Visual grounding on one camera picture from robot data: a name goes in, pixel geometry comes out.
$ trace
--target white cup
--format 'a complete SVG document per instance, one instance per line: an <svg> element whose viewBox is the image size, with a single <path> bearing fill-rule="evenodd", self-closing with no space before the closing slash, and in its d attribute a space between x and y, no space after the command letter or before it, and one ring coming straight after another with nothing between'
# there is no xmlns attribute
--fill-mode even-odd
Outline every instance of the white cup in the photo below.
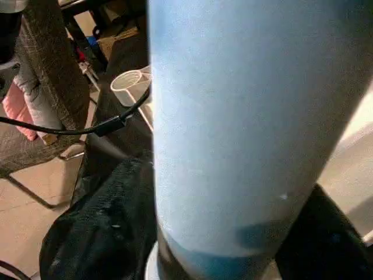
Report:
<svg viewBox="0 0 373 280"><path fill-rule="evenodd" d="M111 82L110 89L123 106L130 107L145 93L151 81L150 66L147 66L140 70L131 70L120 74ZM153 131L153 110L151 106L148 106L152 102L151 97L150 95L145 100L139 111L150 130Z"/></svg>
<svg viewBox="0 0 373 280"><path fill-rule="evenodd" d="M149 87L152 76L150 67L131 70L117 76L110 84L119 102L126 107L132 106Z"/></svg>

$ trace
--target chair leg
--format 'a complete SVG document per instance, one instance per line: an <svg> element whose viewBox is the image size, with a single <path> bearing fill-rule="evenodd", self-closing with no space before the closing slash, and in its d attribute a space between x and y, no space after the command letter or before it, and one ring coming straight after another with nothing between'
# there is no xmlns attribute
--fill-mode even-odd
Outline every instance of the chair leg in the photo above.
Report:
<svg viewBox="0 0 373 280"><path fill-rule="evenodd" d="M13 186L15 186L20 191L27 194L30 198L32 198L33 200L35 200L36 202L38 202L40 205L44 206L45 208L55 209L55 208L60 207L60 206L67 203L67 202L62 202L62 203L59 203L59 204L49 204L47 201L45 201L44 199L39 197L36 193L32 192L24 184L22 184L20 181L18 181L17 179L12 177L11 175L5 175L5 176L3 176L3 179L10 182Z"/></svg>
<svg viewBox="0 0 373 280"><path fill-rule="evenodd" d="M80 146L85 146L85 142L82 141L82 140L79 140L77 143L75 144L78 144ZM62 155L58 155L57 158L58 159L61 159L63 160L64 162L68 162L69 160L71 159L76 159L78 158L79 156L83 156L84 155L84 151L83 152L79 152L79 153L73 153L72 155L68 155L68 156L62 156Z"/></svg>

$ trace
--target chair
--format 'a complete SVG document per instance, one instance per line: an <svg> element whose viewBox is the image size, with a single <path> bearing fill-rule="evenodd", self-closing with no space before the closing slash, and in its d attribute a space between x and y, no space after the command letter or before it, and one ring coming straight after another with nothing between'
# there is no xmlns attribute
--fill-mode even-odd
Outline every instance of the chair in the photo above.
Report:
<svg viewBox="0 0 373 280"><path fill-rule="evenodd" d="M57 0L29 2L23 14L20 41L65 128L83 128L89 106L89 86L73 58ZM81 143L79 136L60 136L55 143L45 146L41 139L30 142L16 127L1 124L0 139L0 177L42 206L49 209L57 206L43 200L11 174L59 156L71 145Z"/></svg>

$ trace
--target table leg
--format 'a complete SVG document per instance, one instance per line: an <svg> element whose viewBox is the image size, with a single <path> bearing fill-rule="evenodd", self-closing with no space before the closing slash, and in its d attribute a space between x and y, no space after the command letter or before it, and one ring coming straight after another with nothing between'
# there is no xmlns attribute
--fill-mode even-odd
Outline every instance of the table leg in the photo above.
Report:
<svg viewBox="0 0 373 280"><path fill-rule="evenodd" d="M73 16L65 17L66 28L69 30L71 36L76 41L76 44L80 50L84 53L89 63L95 69L95 71L105 71L107 66L107 60L103 53L98 49L94 50L90 46L86 36L80 29L78 23Z"/></svg>

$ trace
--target white wall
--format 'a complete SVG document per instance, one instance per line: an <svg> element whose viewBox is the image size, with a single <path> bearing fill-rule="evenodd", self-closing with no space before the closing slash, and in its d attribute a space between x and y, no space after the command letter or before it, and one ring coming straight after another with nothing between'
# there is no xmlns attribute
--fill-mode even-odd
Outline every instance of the white wall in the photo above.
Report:
<svg viewBox="0 0 373 280"><path fill-rule="evenodd" d="M373 230L373 89L362 100L319 183L362 236Z"/></svg>

